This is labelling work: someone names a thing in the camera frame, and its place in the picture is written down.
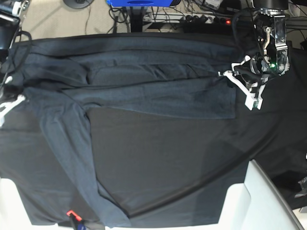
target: black cable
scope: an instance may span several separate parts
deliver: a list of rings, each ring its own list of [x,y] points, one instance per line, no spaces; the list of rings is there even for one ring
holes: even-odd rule
[[[164,13],[166,14],[166,16],[168,16],[168,18],[169,18],[169,24],[171,25],[171,27],[174,29],[174,30],[177,30],[177,28],[176,27],[174,27],[173,25],[172,25],[172,23],[171,23],[171,17],[169,16],[169,14],[168,13],[166,13],[166,11],[165,11],[165,9],[164,9],[165,7],[163,7],[162,9],[163,9],[163,11],[164,11]]]
[[[90,17],[91,17],[91,10],[92,10],[92,7],[91,7],[91,5],[89,5],[88,16],[87,16],[87,20],[86,20],[85,27],[84,27],[85,35],[87,35],[87,25],[88,25],[88,21],[90,20]]]
[[[158,12],[159,12],[159,7],[157,7],[157,11],[155,12],[155,19],[157,19]]]
[[[22,38],[22,34],[19,36],[19,42],[21,42],[21,38]]]
[[[16,66],[15,65],[15,57],[16,57],[16,54],[17,54],[17,50],[19,48],[19,46],[16,47],[15,51],[14,51],[14,54],[13,55],[10,55],[11,56],[11,63],[9,64],[8,66],[8,69],[7,69],[7,72],[5,73],[5,76],[3,78],[3,81],[2,83],[0,84],[0,89],[3,87],[5,81],[7,80],[7,78],[13,74],[15,74],[17,71],[19,71],[22,67],[22,65],[25,63],[25,60],[27,59],[29,53],[30,53],[30,50],[31,50],[31,47],[32,47],[32,36],[29,32],[27,31],[19,31],[17,36],[21,36],[21,35],[25,35],[28,37],[29,41],[28,41],[28,45],[26,47],[26,51],[23,55],[23,57],[21,58],[19,64]],[[11,68],[11,65],[14,65],[14,70],[9,72],[10,68]]]
[[[171,8],[171,9],[177,11],[178,13],[181,13],[181,14],[183,15],[183,17],[186,18],[186,16],[184,15],[183,12],[181,12],[181,11],[179,11],[179,10],[176,9],[176,6],[175,6],[175,7],[169,7],[169,8]]]
[[[253,80],[261,80],[261,75],[250,72],[250,69],[244,68],[243,66],[235,66],[235,71],[239,71],[240,74],[246,74],[250,76]]]
[[[154,17],[154,8],[153,7],[151,7],[152,8],[152,12],[153,12],[153,21],[155,22],[155,17]]]
[[[286,19],[286,21],[307,22],[307,17],[305,17],[305,16],[292,17],[292,18]]]
[[[113,8],[111,5],[109,5],[110,9],[109,9],[109,15],[110,17],[113,19],[113,21],[117,22],[117,23],[125,23],[127,18],[128,18],[128,14],[124,12],[123,8]],[[114,15],[111,15],[111,12],[116,13],[116,12],[120,12],[120,14],[123,15],[123,20],[119,21],[117,19],[114,18]]]
[[[297,8],[299,8],[299,10],[300,10],[304,15],[307,16],[307,13],[305,13],[298,5],[296,5],[296,4],[292,3],[292,2],[289,2],[289,3],[295,5]]]
[[[127,33],[130,33],[130,24],[128,20],[126,20]]]
[[[277,128],[279,123],[280,123],[280,118],[278,118],[278,120],[275,121],[275,124],[273,124],[271,131],[265,134],[261,138],[261,140],[255,143],[254,146],[252,146],[250,150],[247,151],[246,153],[242,153],[239,157],[232,159],[225,166],[223,165],[218,169],[208,172],[202,178],[200,178],[196,182],[189,184],[184,189],[177,192],[173,192],[170,196],[160,199],[158,202],[155,202],[153,205],[149,207],[147,206],[147,208],[140,208],[139,210],[132,212],[129,216],[130,219],[140,219],[143,218],[144,215],[147,214],[152,215],[153,212],[155,211],[161,211],[161,208],[163,207],[167,208],[168,205],[173,204],[174,202],[182,200],[183,198],[198,192],[200,189],[215,182],[217,179],[227,175],[227,173],[230,173],[239,165],[255,159],[255,157],[257,157],[259,153],[263,152],[268,147],[268,145],[277,138],[277,135],[274,134],[274,130]]]
[[[307,30],[307,28],[303,29],[303,28],[294,28],[294,27],[288,27],[288,26],[287,26],[287,29],[290,29],[290,30]]]
[[[297,27],[307,27],[307,25],[289,25],[289,26],[297,26]]]
[[[189,6],[190,6],[190,2],[189,2],[189,0],[184,0],[184,1],[186,1],[186,2],[188,3],[188,5],[187,5],[187,6],[184,4],[184,7],[185,7],[186,11],[188,11],[188,12],[190,12],[190,13],[193,13],[193,11],[192,11],[192,10],[190,10],[190,8],[189,8]]]
[[[107,34],[114,28],[114,26],[112,26],[108,31]]]
[[[293,31],[298,31],[298,29],[297,30],[290,30],[290,31],[287,32],[287,34],[293,32]]]
[[[250,8],[245,8],[245,9],[242,9],[241,11],[237,12],[234,14],[233,18],[232,18],[232,23],[231,23],[231,27],[232,27],[232,31],[233,31],[233,37],[234,37],[234,40],[235,40],[235,43],[236,43],[236,46],[242,51],[244,52],[244,48],[243,46],[241,45],[241,41],[239,40],[239,37],[238,37],[238,32],[237,32],[237,28],[236,28],[236,25],[237,25],[237,21],[239,20],[239,18],[246,12],[250,11],[251,9]]]
[[[164,23],[164,22],[169,22],[169,21],[179,21],[180,22],[180,19],[166,19],[166,20],[163,20],[163,21],[157,21],[157,23]]]
[[[202,3],[197,2],[197,0],[192,0],[202,11],[210,11],[213,13],[214,16],[225,16],[225,17],[232,17],[232,15],[220,13],[218,10],[212,9],[210,7],[204,6]]]
[[[193,1],[192,0],[191,0],[191,8],[192,8],[192,16],[193,16],[194,8],[193,8]]]
[[[29,53],[30,53],[30,50],[31,50],[31,46],[32,46],[32,36],[29,32],[27,31],[20,31],[18,34],[20,35],[25,35],[26,37],[28,37],[29,39],[29,44],[27,45],[27,48],[26,48],[26,51],[23,55],[23,57],[21,58],[19,64],[14,68],[13,71],[9,72],[9,75],[13,75],[15,74],[17,71],[20,70],[20,68],[22,67],[22,65],[24,64],[25,60],[27,59]]]
[[[305,35],[303,34],[303,32],[302,32],[301,30],[298,30],[298,31],[301,32],[301,34],[302,34],[304,40],[306,40],[306,37],[305,37]]]

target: gray cloth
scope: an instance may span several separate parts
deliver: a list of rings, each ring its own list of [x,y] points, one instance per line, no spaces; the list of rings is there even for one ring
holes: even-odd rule
[[[26,43],[18,47],[15,62]],[[86,110],[110,107],[181,118],[235,117],[235,89],[217,71],[236,49],[171,38],[104,37],[34,41],[12,84],[23,85],[56,159],[108,227],[129,226],[96,179]]]

